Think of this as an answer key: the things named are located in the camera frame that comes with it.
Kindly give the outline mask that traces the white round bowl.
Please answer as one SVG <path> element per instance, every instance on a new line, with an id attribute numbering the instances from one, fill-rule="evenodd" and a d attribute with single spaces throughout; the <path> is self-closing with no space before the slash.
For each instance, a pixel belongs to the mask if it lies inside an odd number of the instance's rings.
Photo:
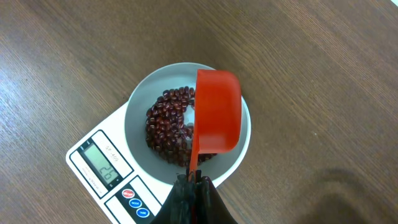
<path id="1" fill-rule="evenodd" d="M 146 113 L 164 90 L 195 86 L 199 69 L 210 70 L 211 67 L 200 63 L 181 62 L 159 68 L 136 86 L 127 104 L 124 132 L 131 156 L 146 174 L 165 184 L 172 185 L 177 179 L 177 174 L 184 173 L 185 169 L 169 164 L 148 147 L 144 131 Z M 201 163 L 199 169 L 202 174 L 210 177 L 214 185 L 220 185 L 243 161 L 250 137 L 251 117 L 243 100 L 239 142 L 231 152 L 218 154 Z"/>

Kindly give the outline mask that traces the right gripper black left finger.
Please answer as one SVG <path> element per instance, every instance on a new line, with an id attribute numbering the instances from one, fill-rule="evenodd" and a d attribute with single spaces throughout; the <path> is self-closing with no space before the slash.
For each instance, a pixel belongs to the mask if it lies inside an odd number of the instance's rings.
<path id="1" fill-rule="evenodd" d="M 179 174 L 165 203 L 150 224 L 191 224 L 195 184 Z"/>

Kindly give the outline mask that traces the white digital kitchen scale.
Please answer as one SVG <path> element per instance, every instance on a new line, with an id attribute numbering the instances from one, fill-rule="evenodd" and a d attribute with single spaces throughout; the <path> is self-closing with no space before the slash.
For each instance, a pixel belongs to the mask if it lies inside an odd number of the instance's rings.
<path id="1" fill-rule="evenodd" d="M 112 223 L 150 223 L 186 169 L 148 148 L 146 112 L 127 107 L 79 140 L 66 162 Z"/>

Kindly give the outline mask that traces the red beans in bowl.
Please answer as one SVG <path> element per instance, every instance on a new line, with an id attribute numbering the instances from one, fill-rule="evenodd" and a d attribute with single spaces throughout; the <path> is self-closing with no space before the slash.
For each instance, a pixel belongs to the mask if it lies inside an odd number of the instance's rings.
<path id="1" fill-rule="evenodd" d="M 146 112 L 147 146 L 168 163 L 190 165 L 194 128 L 185 121 L 185 113 L 194 107 L 195 89 L 183 86 L 164 90 Z"/>

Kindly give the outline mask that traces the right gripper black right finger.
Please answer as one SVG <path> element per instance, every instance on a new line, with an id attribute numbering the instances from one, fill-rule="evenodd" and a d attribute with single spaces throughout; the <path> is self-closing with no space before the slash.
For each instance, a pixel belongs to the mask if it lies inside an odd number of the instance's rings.
<path id="1" fill-rule="evenodd" d="M 199 183 L 195 210 L 198 224 L 237 224 L 207 176 Z"/>

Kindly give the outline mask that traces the orange measuring scoop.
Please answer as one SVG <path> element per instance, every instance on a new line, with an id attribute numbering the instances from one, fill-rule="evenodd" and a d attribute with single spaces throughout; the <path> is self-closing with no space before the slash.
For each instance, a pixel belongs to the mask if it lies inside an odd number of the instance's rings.
<path id="1" fill-rule="evenodd" d="M 224 70 L 197 71 L 195 115 L 189 180 L 196 181 L 200 154 L 224 154 L 239 141 L 242 117 L 241 87 Z"/>

